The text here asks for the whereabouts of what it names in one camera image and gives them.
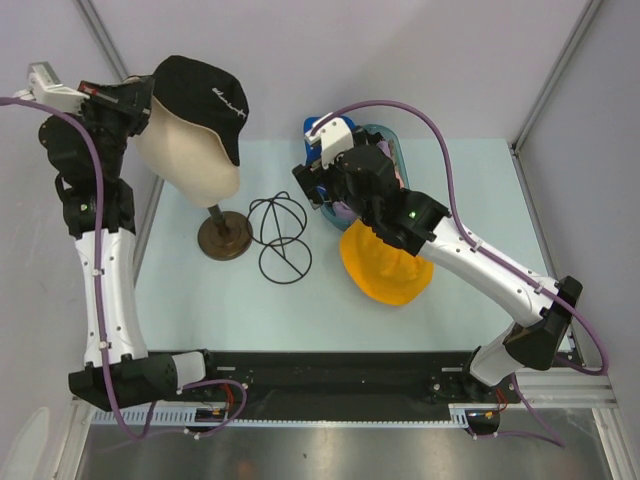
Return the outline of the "purple bucket hat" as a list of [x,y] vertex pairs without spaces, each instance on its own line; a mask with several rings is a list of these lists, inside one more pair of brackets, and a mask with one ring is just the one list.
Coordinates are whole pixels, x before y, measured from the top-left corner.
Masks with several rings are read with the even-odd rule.
[[[389,157],[392,162],[395,162],[391,146],[392,144],[386,140],[381,140],[377,143],[377,147]],[[325,204],[324,208],[328,212],[329,220],[342,231],[346,230],[357,219],[355,213],[344,202]]]

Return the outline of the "black bucket hat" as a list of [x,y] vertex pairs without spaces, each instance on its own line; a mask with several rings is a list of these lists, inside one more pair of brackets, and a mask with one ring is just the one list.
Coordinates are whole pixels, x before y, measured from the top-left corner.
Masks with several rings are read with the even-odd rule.
[[174,116],[217,135],[238,167],[239,136],[249,117],[240,81],[229,72],[181,55],[171,55],[154,70],[154,97]]

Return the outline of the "yellow bucket hat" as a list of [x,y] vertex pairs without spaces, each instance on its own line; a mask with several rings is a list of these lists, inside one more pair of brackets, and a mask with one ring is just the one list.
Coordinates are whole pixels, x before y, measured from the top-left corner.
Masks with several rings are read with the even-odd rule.
[[365,295],[382,304],[404,306],[433,279],[432,262],[387,245],[361,220],[343,233],[339,250],[353,282]]

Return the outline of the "pink bucket hat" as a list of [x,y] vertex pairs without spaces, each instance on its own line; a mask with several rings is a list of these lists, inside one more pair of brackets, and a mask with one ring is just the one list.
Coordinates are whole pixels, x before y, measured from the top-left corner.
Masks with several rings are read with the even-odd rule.
[[400,188],[404,188],[405,187],[404,180],[403,180],[403,177],[401,175],[399,166],[396,163],[394,163],[394,173],[395,173],[395,177],[396,177],[396,179],[397,179],[397,181],[399,183]]

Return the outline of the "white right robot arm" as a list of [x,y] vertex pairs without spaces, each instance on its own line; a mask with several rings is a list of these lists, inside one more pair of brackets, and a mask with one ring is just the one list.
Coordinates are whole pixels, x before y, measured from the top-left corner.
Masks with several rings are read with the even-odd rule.
[[452,207],[409,189],[375,143],[350,141],[331,159],[320,156],[292,174],[314,207],[345,206],[355,217],[339,251],[354,283],[372,299],[404,306],[429,285],[440,266],[499,305],[511,327],[471,356],[463,393],[484,401],[521,368],[551,368],[582,285],[567,276],[537,275],[472,236]]

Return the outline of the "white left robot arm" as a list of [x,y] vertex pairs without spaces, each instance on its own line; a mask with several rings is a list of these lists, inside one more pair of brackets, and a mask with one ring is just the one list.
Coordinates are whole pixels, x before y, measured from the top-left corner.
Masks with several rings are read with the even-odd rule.
[[83,81],[56,105],[70,118],[52,115],[38,132],[84,278],[87,344],[69,389],[103,411],[168,400],[185,387],[207,400],[221,387],[201,351],[149,353],[138,321],[134,194],[121,170],[128,140],[148,124],[153,87],[150,76]]

